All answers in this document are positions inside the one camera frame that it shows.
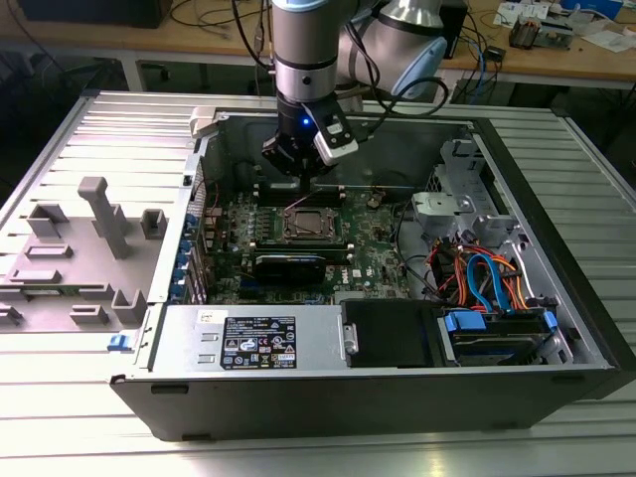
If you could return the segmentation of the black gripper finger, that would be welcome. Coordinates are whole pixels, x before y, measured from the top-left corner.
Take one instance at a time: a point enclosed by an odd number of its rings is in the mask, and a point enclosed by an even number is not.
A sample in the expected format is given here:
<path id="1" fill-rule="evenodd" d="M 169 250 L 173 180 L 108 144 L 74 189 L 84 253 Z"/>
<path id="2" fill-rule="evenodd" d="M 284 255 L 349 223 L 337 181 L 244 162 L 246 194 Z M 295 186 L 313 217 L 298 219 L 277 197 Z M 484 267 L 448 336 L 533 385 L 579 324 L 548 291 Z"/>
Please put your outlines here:
<path id="1" fill-rule="evenodd" d="M 301 192 L 309 190 L 309 147 L 305 141 L 276 132 L 262 144 L 262 156 L 279 172 L 295 178 Z"/>
<path id="2" fill-rule="evenodd" d="M 312 187 L 312 181 L 316 177 L 328 174 L 332 169 L 332 166 L 327 166 L 324 163 L 316 146 L 309 146 L 303 157 L 303 191 L 309 192 Z"/>

